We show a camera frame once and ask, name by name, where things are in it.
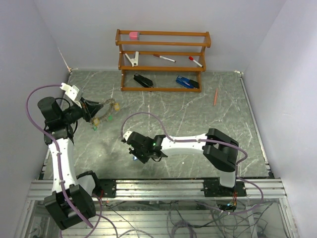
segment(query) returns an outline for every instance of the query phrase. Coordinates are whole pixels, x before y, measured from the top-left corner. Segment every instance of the stapler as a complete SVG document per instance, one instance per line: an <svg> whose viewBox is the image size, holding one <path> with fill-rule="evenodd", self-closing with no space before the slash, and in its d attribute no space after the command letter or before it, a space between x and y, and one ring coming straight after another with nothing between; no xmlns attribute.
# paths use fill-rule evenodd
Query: stapler
<svg viewBox="0 0 317 238"><path fill-rule="evenodd" d="M184 86L185 88L199 88L198 82L191 80L191 79L188 79L188 78L185 78L185 77L182 77L182 76L178 76L176 78L176 82L179 83L180 85Z"/></svg>
<svg viewBox="0 0 317 238"><path fill-rule="evenodd" d="M137 81L139 84L141 84L145 88L152 88L153 82L152 80L143 77L142 75L139 75L138 73L134 74L133 76L134 80Z"/></svg>

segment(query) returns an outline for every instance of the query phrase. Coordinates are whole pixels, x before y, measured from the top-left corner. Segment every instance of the white clip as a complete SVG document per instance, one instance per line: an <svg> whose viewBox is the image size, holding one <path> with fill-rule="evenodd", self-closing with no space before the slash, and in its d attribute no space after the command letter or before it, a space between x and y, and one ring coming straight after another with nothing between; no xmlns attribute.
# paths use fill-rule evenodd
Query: white clip
<svg viewBox="0 0 317 238"><path fill-rule="evenodd" d="M70 86L66 83L61 83L61 90L65 91L65 94L75 103L82 108L79 100L83 96L83 91L77 88L75 85Z"/></svg>
<svg viewBox="0 0 317 238"><path fill-rule="evenodd" d="M138 51L135 52L135 56L133 59L131 59L127 53L125 53L124 55L128 58L128 60L132 64L132 67L139 65L139 52Z"/></svg>

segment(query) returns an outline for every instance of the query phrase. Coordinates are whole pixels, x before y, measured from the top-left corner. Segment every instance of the blue stapler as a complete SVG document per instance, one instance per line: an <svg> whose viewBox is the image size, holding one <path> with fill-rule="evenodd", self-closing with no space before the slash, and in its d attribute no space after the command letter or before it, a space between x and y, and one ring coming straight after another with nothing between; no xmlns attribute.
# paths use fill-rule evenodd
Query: blue stapler
<svg viewBox="0 0 317 238"><path fill-rule="evenodd" d="M176 78L176 83L179 83L180 85L184 86L185 88L199 88L199 83L188 79L184 78L182 76L177 76Z"/></svg>
<svg viewBox="0 0 317 238"><path fill-rule="evenodd" d="M189 83L189 79L184 78L182 76L177 76L176 83L179 83L180 85L184 86L185 88L194 88L194 86Z"/></svg>

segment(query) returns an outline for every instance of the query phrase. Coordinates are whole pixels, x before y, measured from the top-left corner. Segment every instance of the pencil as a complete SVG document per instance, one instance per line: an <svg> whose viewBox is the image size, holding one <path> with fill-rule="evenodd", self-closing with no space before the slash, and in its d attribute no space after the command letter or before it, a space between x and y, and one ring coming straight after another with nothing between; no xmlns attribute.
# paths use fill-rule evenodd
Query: pencil
<svg viewBox="0 0 317 238"><path fill-rule="evenodd" d="M213 105L216 106L218 96L218 88L216 88L216 93L214 94Z"/></svg>

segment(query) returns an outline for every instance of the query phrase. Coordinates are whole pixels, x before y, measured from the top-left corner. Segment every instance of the black mounting bracket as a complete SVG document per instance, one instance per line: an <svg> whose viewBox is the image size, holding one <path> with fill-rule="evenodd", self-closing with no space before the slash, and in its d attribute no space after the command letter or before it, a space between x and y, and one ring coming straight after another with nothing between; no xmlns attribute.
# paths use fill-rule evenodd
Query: black mounting bracket
<svg viewBox="0 0 317 238"><path fill-rule="evenodd" d="M209 178L204 180L204 191L205 197L232 197L233 192L237 192L237 197L247 196L244 182L236 181L234 188L227 188L220 185L219 178Z"/></svg>
<svg viewBox="0 0 317 238"><path fill-rule="evenodd" d="M102 197L115 198L117 183L114 179L100 179L100 185L104 191Z"/></svg>

